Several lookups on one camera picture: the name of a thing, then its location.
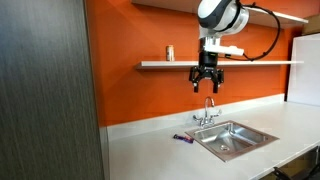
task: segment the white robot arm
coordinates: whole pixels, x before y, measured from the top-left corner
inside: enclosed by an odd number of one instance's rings
[[[278,34],[268,51],[261,56],[249,58],[243,49],[236,46],[220,46],[220,38],[240,32],[248,22],[248,9],[253,7],[266,11],[272,15],[278,24]],[[194,92],[198,92],[199,81],[203,78],[210,79],[214,83],[213,92],[218,92],[218,87],[224,82],[223,70],[217,69],[218,54],[224,54],[226,58],[231,55],[244,56],[245,60],[257,60],[266,56],[275,46],[279,34],[280,23],[272,11],[252,5],[242,5],[240,0],[202,0],[198,7],[198,21],[200,30],[199,66],[190,69],[189,81],[194,86]]]

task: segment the drain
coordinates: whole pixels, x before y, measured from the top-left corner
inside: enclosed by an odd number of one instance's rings
[[[230,150],[229,147],[226,146],[226,145],[221,145],[221,146],[220,146],[220,149],[221,149],[222,151],[229,151],[229,150]]]

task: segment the stainless steel sink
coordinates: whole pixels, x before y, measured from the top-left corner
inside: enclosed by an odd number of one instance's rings
[[[234,121],[186,133],[224,162],[279,139]]]

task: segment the wall shelf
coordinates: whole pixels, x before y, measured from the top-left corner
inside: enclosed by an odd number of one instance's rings
[[[131,0],[134,4],[188,12],[196,13],[198,5],[201,0]],[[268,15],[266,12],[255,9],[247,8],[249,10],[249,22],[251,24],[258,24],[268,27],[277,27],[277,24],[272,16]],[[295,26],[301,26],[308,23],[308,20],[274,12],[274,14],[279,18],[281,23],[281,28],[286,29]]]
[[[303,61],[218,61],[218,67],[274,66],[302,64]],[[198,66],[198,61],[141,61],[136,69],[189,69]]]

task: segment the purple object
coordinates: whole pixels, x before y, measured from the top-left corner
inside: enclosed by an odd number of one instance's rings
[[[190,144],[192,144],[193,141],[194,141],[194,139],[191,138],[191,137],[188,137],[188,136],[179,136],[178,134],[175,134],[175,135],[173,136],[173,139],[180,139],[180,140],[183,140],[183,141],[185,141],[185,142],[187,142],[187,143],[190,143]]]

